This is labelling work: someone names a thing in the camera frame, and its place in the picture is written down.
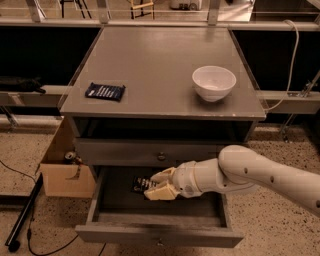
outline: chair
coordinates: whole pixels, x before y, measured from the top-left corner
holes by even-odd
[[[142,17],[144,15],[147,14],[151,14],[152,15],[152,19],[154,19],[154,3],[153,0],[149,0],[150,2],[148,3],[143,3],[143,0],[140,0],[140,4],[135,4],[134,0],[130,0],[131,1],[131,19],[135,19],[136,17]],[[151,12],[149,13],[144,13],[143,8],[145,7],[151,7]],[[140,9],[141,10],[141,14],[140,15],[135,15],[135,10]]]

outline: terrazzo floor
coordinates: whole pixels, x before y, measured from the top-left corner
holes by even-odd
[[[0,160],[8,166],[35,174],[60,121],[20,122],[10,133],[9,124],[0,116]],[[256,128],[248,146],[279,163],[320,174],[319,151],[314,138],[302,127],[292,127],[288,136],[292,143],[283,142],[279,128]],[[0,193],[28,194],[33,181],[0,166]],[[107,244],[101,255],[130,256],[258,256],[258,255],[320,255],[320,221],[278,194],[259,188],[247,195],[227,195],[228,210],[234,230],[245,238],[234,249],[159,247]],[[31,224],[31,248],[38,254],[51,252],[76,236],[74,227],[84,224],[89,199],[46,197],[43,189],[36,200]],[[0,255],[31,255],[28,251],[27,229],[23,226],[16,253],[9,253],[5,241],[19,211],[0,209]],[[103,244],[85,243],[77,238],[70,246],[54,255],[99,255]]]

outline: object in drawer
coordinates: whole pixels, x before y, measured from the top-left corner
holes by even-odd
[[[157,185],[156,182],[151,181],[150,177],[134,177],[132,182],[132,192],[143,194],[144,191],[155,187]]]
[[[91,83],[85,92],[88,98],[120,101],[126,87]]]

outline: brown cardboard box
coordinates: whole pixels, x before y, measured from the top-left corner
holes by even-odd
[[[63,120],[40,164],[47,196],[91,198],[95,180],[88,166],[67,164],[64,156],[74,151],[74,135],[67,120]]]

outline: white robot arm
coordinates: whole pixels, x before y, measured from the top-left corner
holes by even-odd
[[[205,192],[246,193],[258,185],[272,189],[320,217],[320,175],[282,165],[242,146],[227,146],[218,159],[187,162],[151,177],[150,200],[174,200]]]

